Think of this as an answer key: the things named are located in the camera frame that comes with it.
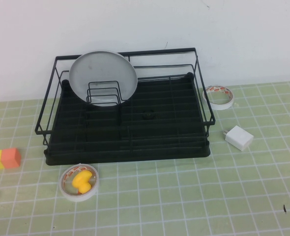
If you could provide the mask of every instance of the drip tray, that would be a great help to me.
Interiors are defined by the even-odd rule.
[[[139,82],[128,101],[111,107],[83,102],[64,80],[52,131],[48,165],[209,155],[192,73]]]

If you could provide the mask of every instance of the black dish rack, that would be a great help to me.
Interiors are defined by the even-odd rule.
[[[138,85],[133,96],[121,103],[120,87],[114,81],[109,89],[117,102],[107,107],[91,103],[93,82],[86,102],[71,89],[69,68],[80,55],[56,57],[35,129],[47,146],[46,163],[209,156],[207,137],[215,117],[207,95],[207,104],[201,102],[205,86],[196,49],[120,54],[136,69]]]

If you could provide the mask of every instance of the gray plate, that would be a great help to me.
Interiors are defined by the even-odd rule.
[[[134,67],[120,54],[94,51],[80,56],[73,63],[69,73],[70,86],[83,101],[87,98],[88,84],[101,81],[106,83],[90,84],[91,103],[96,106],[114,106],[119,103],[118,99],[122,103],[133,95],[137,87]],[[111,81],[118,81],[121,97],[117,83]]]

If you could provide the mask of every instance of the yellow toy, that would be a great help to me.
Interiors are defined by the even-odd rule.
[[[88,182],[90,177],[92,177],[92,173],[88,170],[79,172],[72,181],[73,187],[78,188],[82,194],[88,192],[91,189],[91,184]]]

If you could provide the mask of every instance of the white charger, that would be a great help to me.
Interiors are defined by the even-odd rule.
[[[254,136],[239,126],[235,126],[230,131],[224,131],[225,140],[234,145],[237,149],[243,151],[251,144]]]

